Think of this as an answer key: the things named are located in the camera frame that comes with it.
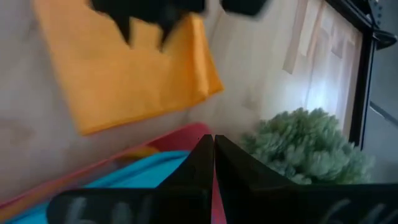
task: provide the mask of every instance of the floor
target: floor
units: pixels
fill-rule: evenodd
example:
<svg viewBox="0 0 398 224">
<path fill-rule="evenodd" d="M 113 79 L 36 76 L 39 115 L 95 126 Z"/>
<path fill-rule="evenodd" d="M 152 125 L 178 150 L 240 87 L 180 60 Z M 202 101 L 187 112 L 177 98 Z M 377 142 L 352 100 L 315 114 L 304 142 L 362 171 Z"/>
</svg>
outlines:
<svg viewBox="0 0 398 224">
<path fill-rule="evenodd" d="M 29 1 L 0 1 L 0 201 L 183 124 L 237 140 L 258 119 L 323 107 L 349 129 L 360 33 L 321 0 L 272 1 L 255 20 L 210 2 L 206 34 L 226 89 L 201 105 L 80 136 Z"/>
</svg>

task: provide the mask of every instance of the wooden floor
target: wooden floor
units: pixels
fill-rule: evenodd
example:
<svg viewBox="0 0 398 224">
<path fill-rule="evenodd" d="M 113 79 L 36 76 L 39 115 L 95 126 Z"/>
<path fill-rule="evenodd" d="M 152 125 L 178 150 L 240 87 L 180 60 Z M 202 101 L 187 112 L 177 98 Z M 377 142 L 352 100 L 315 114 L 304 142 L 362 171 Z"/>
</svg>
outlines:
<svg viewBox="0 0 398 224">
<path fill-rule="evenodd" d="M 0 201 L 192 121 L 237 139 L 258 119 L 323 107 L 348 130 L 357 30 L 321 0 L 274 0 L 256 20 L 210 3 L 206 31 L 225 91 L 188 111 L 83 137 L 30 1 L 0 1 Z"/>
</svg>

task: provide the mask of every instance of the blue fabric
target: blue fabric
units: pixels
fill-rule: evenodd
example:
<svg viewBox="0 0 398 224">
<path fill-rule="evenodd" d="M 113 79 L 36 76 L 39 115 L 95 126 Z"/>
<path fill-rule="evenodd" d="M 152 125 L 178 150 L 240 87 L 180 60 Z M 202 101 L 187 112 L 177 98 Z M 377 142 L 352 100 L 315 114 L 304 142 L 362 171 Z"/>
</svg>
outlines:
<svg viewBox="0 0 398 224">
<path fill-rule="evenodd" d="M 189 151 L 154 154 L 125 168 L 102 177 L 84 188 L 155 188 L 187 158 Z M 48 203 L 24 212 L 8 223 L 47 224 L 45 210 Z"/>
</svg>

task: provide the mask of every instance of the orange cloth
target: orange cloth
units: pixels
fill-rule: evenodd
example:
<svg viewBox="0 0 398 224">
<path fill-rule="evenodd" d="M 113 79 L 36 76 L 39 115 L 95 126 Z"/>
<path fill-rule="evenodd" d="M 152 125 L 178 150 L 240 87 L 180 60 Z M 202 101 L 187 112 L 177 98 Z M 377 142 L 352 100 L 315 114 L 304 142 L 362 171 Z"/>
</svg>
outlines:
<svg viewBox="0 0 398 224">
<path fill-rule="evenodd" d="M 200 16 L 171 33 L 131 18 L 131 47 L 86 0 L 35 0 L 57 80 L 82 134 L 193 106 L 223 86 Z"/>
<path fill-rule="evenodd" d="M 134 150 L 133 152 L 123 154 L 123 156 L 117 158 L 115 161 L 118 164 L 130 165 L 132 162 L 152 156 L 157 153 L 159 153 L 159 150 L 157 150 L 155 147 L 144 146 L 142 148 Z"/>
</svg>

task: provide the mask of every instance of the black object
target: black object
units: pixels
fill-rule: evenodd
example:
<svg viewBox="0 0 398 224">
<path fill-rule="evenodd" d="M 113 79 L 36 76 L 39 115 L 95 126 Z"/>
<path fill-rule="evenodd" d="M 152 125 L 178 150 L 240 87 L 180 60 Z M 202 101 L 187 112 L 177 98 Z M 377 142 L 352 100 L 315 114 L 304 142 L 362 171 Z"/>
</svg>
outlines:
<svg viewBox="0 0 398 224">
<path fill-rule="evenodd" d="M 158 24 L 163 30 L 160 49 L 171 30 L 186 13 L 201 13 L 205 10 L 205 0 L 90 0 L 90 5 L 94 10 L 106 13 L 113 19 L 127 44 L 131 38 L 130 17 Z"/>
<path fill-rule="evenodd" d="M 228 223 L 398 222 L 398 185 L 297 185 L 206 135 L 156 189 L 67 191 L 50 202 L 48 223 L 211 223 L 213 164 Z"/>
<path fill-rule="evenodd" d="M 228 12 L 256 16 L 268 0 L 222 0 Z M 158 24 L 163 31 L 159 48 L 162 50 L 170 32 L 189 12 L 205 12 L 205 0 L 90 0 L 90 6 L 106 13 L 118 26 L 124 41 L 130 44 L 130 17 Z"/>
</svg>

